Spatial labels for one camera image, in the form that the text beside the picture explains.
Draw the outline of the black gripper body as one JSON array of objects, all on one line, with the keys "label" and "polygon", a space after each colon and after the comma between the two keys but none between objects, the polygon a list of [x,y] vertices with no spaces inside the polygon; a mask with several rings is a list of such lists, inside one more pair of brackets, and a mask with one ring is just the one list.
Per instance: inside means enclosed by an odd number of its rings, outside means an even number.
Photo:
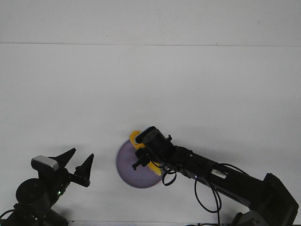
[{"label": "black gripper body", "polygon": [[143,132],[146,133],[143,144],[150,152],[150,162],[173,165],[176,147],[171,143],[171,136],[165,137],[154,126],[148,127]]},{"label": "black gripper body", "polygon": [[47,188],[50,202],[57,202],[64,194],[71,182],[83,187],[90,186],[90,176],[77,176],[69,173],[66,168],[53,171],[38,171],[39,179],[42,179]]}]

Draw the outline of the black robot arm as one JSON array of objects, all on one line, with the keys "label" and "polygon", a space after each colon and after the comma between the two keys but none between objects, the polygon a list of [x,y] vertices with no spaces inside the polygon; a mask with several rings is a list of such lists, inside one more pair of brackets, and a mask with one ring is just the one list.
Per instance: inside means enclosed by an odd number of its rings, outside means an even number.
[{"label": "black robot arm", "polygon": [[74,173],[66,169],[73,157],[73,148],[59,156],[38,155],[31,159],[31,166],[37,170],[38,177],[24,181],[16,190],[17,203],[7,219],[2,219],[2,226],[67,226],[67,219],[52,210],[53,205],[64,194],[71,182],[90,186],[90,174],[94,154],[75,168]]},{"label": "black robot arm", "polygon": [[293,225],[299,205],[275,175],[268,173],[264,180],[256,179],[235,166],[173,145],[171,139],[154,126],[133,131],[129,140],[138,158],[133,169],[141,165],[153,171],[162,169],[166,174],[181,173],[248,207],[247,213],[234,217],[233,226]]}]

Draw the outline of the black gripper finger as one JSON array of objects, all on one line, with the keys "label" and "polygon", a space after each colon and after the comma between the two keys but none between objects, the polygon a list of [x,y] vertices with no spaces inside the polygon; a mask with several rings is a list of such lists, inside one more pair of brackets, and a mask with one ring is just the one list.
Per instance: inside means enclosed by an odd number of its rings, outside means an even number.
[{"label": "black gripper finger", "polygon": [[150,163],[148,158],[140,158],[136,163],[132,165],[133,170],[136,170],[138,166],[145,167]]},{"label": "black gripper finger", "polygon": [[64,168],[67,163],[70,161],[72,156],[75,154],[76,148],[72,148],[71,150],[64,152],[58,156],[48,157],[47,166],[52,169],[60,169]]},{"label": "black gripper finger", "polygon": [[90,176],[93,160],[94,154],[92,153],[80,166],[75,168],[74,174],[77,176]]},{"label": "black gripper finger", "polygon": [[151,159],[150,152],[146,148],[139,148],[138,150],[136,150],[135,155],[137,159],[148,159],[148,160]]}]

